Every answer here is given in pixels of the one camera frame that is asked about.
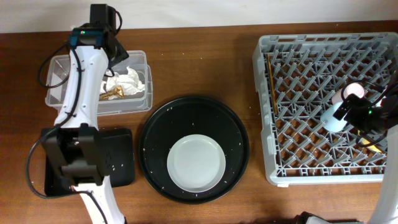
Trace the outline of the grey plate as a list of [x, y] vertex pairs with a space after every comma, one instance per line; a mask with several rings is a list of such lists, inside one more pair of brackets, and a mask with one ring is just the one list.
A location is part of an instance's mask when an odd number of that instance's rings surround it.
[[215, 187], [226, 170], [226, 156], [212, 138], [191, 134], [179, 139], [167, 156], [167, 171], [176, 186], [201, 193]]

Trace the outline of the white napkin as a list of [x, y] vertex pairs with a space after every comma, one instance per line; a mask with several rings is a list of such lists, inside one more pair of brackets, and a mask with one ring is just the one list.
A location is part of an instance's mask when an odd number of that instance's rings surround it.
[[126, 67], [127, 73], [119, 74], [114, 72], [113, 77], [108, 77], [106, 81], [102, 81], [100, 86], [100, 93], [107, 93], [113, 90], [117, 86], [121, 86], [124, 95], [135, 95], [137, 93], [143, 92], [145, 84], [143, 84], [139, 79], [139, 74], [144, 74], [141, 71], [136, 71], [131, 67]]

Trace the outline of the gold foil wrapper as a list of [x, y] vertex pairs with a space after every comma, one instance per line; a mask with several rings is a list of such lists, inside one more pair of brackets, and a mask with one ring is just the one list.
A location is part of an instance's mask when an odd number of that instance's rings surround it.
[[123, 91], [122, 86], [116, 86], [111, 91], [109, 91], [107, 93], [100, 94], [100, 96], [99, 96], [99, 98], [101, 100], [109, 99], [110, 97], [124, 98], [124, 91]]

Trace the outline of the pink cup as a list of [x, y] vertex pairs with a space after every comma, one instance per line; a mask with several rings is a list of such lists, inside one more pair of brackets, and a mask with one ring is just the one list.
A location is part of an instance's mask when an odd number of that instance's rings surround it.
[[[341, 103], [343, 101], [341, 97], [341, 92], [343, 89], [338, 90], [331, 98], [332, 105], [335, 105], [337, 103]], [[363, 98], [365, 94], [365, 90], [363, 86], [359, 83], [351, 83], [347, 85], [347, 87], [343, 91], [343, 96], [346, 98], [350, 94], [354, 94], [358, 96], [359, 98]]]

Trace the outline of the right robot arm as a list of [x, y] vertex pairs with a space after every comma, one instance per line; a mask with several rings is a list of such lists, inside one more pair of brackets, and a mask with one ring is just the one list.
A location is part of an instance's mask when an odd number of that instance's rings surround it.
[[360, 102], [350, 95], [333, 114], [362, 131], [385, 131], [387, 141], [387, 162], [382, 180], [381, 192], [369, 223], [397, 223], [397, 95], [380, 98], [380, 107]]

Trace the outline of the yellow bowl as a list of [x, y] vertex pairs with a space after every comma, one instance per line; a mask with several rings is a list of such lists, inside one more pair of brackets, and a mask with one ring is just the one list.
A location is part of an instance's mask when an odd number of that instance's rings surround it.
[[365, 147], [372, 152], [383, 153], [384, 151], [377, 146], [382, 140], [384, 140], [385, 136], [381, 136], [378, 139], [374, 139], [372, 136], [366, 133], [362, 133], [358, 131], [358, 137], [356, 139], [356, 144], [359, 147]]

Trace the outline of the blue cup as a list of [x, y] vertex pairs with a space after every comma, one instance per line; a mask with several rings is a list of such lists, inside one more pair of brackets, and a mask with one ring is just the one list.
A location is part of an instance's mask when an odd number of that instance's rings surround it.
[[329, 107], [320, 117], [320, 121], [324, 122], [323, 128], [331, 133], [340, 132], [346, 126], [347, 121], [336, 119], [333, 114], [341, 106], [342, 102], [338, 102]]

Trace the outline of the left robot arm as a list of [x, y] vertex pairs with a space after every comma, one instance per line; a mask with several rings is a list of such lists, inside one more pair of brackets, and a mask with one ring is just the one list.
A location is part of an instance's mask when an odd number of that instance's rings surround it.
[[106, 71], [128, 58], [116, 36], [123, 23], [107, 4], [90, 6], [90, 21], [69, 35], [70, 70], [62, 108], [37, 144], [55, 175], [80, 195], [93, 223], [125, 223], [113, 194], [109, 151], [103, 147], [97, 111]]

